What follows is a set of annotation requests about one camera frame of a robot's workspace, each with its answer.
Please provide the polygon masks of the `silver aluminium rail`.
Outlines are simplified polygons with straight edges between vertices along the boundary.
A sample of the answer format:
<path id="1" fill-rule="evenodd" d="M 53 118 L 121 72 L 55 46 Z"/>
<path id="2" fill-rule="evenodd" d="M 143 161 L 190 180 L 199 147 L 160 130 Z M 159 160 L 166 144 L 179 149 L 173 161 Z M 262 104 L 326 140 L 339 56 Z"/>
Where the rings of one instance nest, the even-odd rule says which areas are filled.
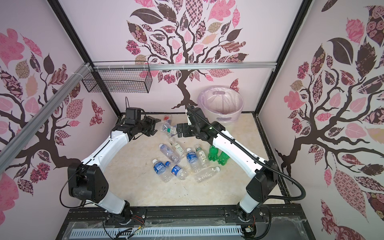
<path id="1" fill-rule="evenodd" d="M 135 62 L 128 65 L 112 65 L 105 63 L 104 65 L 96 65 L 93 69 L 101 70 L 148 70 L 148 71 L 172 71 L 172 70 L 211 70 L 211 69 L 275 69 L 276 62 L 240 62 L 240 63 L 199 63 L 199 64 L 142 64 L 137 65 Z"/>
<path id="2" fill-rule="evenodd" d="M 89 63 L 83 63 L 51 97 L 39 112 L 21 129 L 1 152 L 1 173 L 11 164 L 21 150 L 28 144 L 40 127 L 53 114 L 54 110 L 64 101 L 73 88 L 92 70 Z"/>

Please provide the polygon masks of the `green soda bottle left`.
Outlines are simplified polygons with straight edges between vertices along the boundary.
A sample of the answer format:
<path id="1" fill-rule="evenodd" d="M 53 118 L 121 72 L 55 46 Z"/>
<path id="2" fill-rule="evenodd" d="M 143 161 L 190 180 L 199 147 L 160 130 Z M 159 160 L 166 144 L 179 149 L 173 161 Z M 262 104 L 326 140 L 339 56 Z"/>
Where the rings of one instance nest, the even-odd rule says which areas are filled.
<path id="1" fill-rule="evenodd" d="M 209 148 L 209 154 L 208 154 L 208 159 L 210 161 L 217 161 L 218 160 L 218 153 L 219 153 L 219 149 L 214 147 L 214 146 L 210 146 Z"/>

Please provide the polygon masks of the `silver aluminium rail back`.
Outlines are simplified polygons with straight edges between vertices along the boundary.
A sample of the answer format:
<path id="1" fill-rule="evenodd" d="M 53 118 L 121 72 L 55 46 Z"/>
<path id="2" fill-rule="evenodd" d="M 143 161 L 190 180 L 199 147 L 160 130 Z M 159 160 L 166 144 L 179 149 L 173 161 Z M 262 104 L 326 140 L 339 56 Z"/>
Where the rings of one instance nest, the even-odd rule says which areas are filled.
<path id="1" fill-rule="evenodd" d="M 105 63 L 104 65 L 96 65 L 93 69 L 101 70 L 148 70 L 148 71 L 172 71 L 172 70 L 211 70 L 211 69 L 275 69 L 276 62 L 240 62 L 240 63 L 199 63 L 199 64 L 142 64 L 137 65 L 135 62 L 128 65 L 112 65 Z"/>

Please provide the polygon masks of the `clear bottle white green label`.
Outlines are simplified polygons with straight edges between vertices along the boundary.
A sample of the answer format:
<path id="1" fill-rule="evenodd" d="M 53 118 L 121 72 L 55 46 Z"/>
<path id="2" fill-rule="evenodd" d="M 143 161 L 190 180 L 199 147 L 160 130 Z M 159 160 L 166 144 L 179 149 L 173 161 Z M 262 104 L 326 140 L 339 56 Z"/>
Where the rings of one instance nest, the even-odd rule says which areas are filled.
<path id="1" fill-rule="evenodd" d="M 170 138 L 169 143 L 171 144 L 171 146 L 174 148 L 174 150 L 177 152 L 177 154 L 180 156 L 181 159 L 183 159 L 186 156 L 187 154 L 186 150 L 175 138 Z"/>

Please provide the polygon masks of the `silver aluminium rail left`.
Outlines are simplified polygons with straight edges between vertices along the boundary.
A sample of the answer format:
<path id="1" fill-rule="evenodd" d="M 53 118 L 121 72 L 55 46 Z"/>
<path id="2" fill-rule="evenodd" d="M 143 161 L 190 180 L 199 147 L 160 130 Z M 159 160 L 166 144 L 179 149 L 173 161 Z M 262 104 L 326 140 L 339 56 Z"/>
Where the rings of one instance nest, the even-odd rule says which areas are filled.
<path id="1" fill-rule="evenodd" d="M 64 101 L 73 88 L 92 70 L 89 63 L 83 63 L 51 97 L 39 112 L 21 129 L 1 152 L 1 173 L 11 164 L 21 150 L 28 144 L 40 127 L 53 114 L 54 110 Z"/>

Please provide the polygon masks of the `clear empty bottle white cap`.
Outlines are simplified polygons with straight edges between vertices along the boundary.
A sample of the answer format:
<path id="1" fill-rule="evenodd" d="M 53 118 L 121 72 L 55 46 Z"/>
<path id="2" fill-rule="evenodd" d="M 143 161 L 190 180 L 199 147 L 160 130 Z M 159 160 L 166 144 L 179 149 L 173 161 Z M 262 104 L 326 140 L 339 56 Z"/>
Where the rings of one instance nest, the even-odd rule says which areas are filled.
<path id="1" fill-rule="evenodd" d="M 198 172 L 194 179 L 196 182 L 201 183 L 208 179 L 211 179 L 221 171 L 220 167 L 210 167 Z"/>

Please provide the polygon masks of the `green soda bottle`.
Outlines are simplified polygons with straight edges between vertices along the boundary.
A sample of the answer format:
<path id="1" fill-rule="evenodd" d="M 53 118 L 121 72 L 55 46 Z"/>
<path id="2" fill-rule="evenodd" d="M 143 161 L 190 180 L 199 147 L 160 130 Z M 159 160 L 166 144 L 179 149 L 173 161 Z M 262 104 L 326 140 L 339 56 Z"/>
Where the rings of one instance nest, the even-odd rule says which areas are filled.
<path id="1" fill-rule="evenodd" d="M 218 156 L 218 163 L 219 165 L 226 165 L 228 160 L 230 159 L 231 157 L 228 156 L 224 151 L 221 152 L 221 154 Z"/>
<path id="2" fill-rule="evenodd" d="M 208 154 L 208 159 L 210 161 L 217 161 L 218 160 L 218 153 L 219 153 L 219 149 L 214 147 L 214 146 L 210 146 L 209 148 L 209 154 Z"/>

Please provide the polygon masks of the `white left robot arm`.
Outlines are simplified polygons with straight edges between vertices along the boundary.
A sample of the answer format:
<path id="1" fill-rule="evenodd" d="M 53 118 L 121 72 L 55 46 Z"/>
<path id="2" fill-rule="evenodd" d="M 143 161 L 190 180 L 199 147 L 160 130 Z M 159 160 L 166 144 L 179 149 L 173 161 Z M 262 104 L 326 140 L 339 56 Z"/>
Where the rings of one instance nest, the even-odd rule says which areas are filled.
<path id="1" fill-rule="evenodd" d="M 112 128 L 108 138 L 87 158 L 68 167 L 69 195 L 81 201 L 88 201 L 107 213 L 121 219 L 132 215 L 130 204 L 109 190 L 104 176 L 111 160 L 130 141 L 140 136 L 151 137 L 157 132 L 161 120 L 147 116 L 140 108 L 126 108 L 126 114 Z"/>

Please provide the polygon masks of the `green soda bottle right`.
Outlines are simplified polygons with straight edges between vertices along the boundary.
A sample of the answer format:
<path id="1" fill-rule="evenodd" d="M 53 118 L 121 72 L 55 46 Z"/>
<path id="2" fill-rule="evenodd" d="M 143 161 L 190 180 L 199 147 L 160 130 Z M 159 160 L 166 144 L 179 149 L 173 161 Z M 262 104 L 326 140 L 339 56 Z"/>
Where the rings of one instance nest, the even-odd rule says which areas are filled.
<path id="1" fill-rule="evenodd" d="M 231 157 L 228 156 L 224 151 L 221 152 L 221 154 L 218 156 L 218 163 L 219 165 L 226 165 L 228 160 L 230 159 Z"/>

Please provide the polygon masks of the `pink plastic bin liner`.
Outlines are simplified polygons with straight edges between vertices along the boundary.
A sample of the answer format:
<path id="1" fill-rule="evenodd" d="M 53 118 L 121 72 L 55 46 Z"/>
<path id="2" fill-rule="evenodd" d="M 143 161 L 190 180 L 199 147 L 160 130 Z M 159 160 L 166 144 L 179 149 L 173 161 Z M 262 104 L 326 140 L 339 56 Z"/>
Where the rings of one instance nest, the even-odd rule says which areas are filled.
<path id="1" fill-rule="evenodd" d="M 242 113 L 244 99 L 233 89 L 213 86 L 200 92 L 198 107 L 203 110 L 206 117 L 208 112 L 221 114 Z"/>

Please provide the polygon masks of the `white ribbed waste bin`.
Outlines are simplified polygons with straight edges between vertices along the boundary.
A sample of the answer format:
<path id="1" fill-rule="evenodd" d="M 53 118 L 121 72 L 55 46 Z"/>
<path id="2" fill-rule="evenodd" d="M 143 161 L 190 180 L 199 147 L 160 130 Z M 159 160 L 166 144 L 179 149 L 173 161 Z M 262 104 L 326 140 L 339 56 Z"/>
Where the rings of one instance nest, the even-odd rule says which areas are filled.
<path id="1" fill-rule="evenodd" d="M 210 122 L 216 121 L 221 124 L 233 124 L 239 119 L 240 114 L 241 112 L 236 112 L 231 114 L 208 112 L 207 118 L 210 120 Z"/>

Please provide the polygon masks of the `Pocari Sweat bottle blue label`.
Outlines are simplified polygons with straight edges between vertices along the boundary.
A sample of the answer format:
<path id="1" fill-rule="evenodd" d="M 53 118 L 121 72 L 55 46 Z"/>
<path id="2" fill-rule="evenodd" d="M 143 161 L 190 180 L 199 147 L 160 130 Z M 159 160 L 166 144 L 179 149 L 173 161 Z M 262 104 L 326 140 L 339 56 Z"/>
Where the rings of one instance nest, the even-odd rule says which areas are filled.
<path id="1" fill-rule="evenodd" d="M 201 164 L 199 162 L 196 152 L 194 152 L 191 148 L 187 148 L 186 157 L 192 172 L 199 172 L 201 170 Z"/>

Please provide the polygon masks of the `clear slim bottle white cap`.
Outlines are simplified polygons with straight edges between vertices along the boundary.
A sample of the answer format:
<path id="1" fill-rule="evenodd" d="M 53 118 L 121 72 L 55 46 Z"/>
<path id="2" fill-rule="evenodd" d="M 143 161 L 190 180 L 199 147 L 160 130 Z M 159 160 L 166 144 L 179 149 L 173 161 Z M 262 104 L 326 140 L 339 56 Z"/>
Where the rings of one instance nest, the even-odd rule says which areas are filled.
<path id="1" fill-rule="evenodd" d="M 177 165 L 181 161 L 180 157 L 167 145 L 159 144 L 159 149 L 172 163 Z"/>

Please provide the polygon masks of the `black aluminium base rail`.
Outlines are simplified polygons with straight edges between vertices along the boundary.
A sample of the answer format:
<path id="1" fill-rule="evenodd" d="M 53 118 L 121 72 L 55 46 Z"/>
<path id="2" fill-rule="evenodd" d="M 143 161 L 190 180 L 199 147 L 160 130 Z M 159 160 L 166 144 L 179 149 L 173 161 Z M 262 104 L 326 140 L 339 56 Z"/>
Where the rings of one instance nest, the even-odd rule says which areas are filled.
<path id="1" fill-rule="evenodd" d="M 143 224 L 165 224 L 176 221 L 223 221 L 225 224 L 252 225 L 267 223 L 269 216 L 306 221 L 304 211 L 299 204 L 272 204 L 251 214 L 243 214 L 236 205 L 216 206 L 167 206 L 167 207 L 130 207 L 127 219 L 113 216 L 99 207 L 70 210 L 62 229 L 70 223 L 102 224 L 113 227 L 142 226 Z"/>

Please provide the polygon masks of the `white cap blue label bottle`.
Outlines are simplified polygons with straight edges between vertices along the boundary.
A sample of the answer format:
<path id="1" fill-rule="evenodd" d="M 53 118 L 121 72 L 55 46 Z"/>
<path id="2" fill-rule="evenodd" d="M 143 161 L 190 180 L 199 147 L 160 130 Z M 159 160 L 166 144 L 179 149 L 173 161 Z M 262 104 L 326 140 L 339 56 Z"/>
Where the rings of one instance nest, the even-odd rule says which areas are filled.
<path id="1" fill-rule="evenodd" d="M 155 173 L 161 178 L 163 182 L 169 182 L 172 179 L 172 176 L 170 175 L 165 164 L 157 159 L 154 159 L 152 162 Z"/>

